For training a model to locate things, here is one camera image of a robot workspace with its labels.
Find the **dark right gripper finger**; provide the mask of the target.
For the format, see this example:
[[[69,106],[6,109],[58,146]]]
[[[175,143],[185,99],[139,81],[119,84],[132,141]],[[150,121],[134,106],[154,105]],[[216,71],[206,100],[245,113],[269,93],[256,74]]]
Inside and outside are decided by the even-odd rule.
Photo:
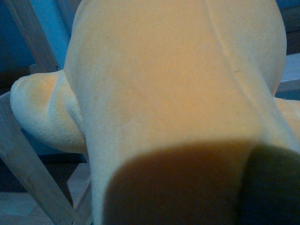
[[[240,225],[300,223],[300,155],[274,146],[250,154],[239,191]]]

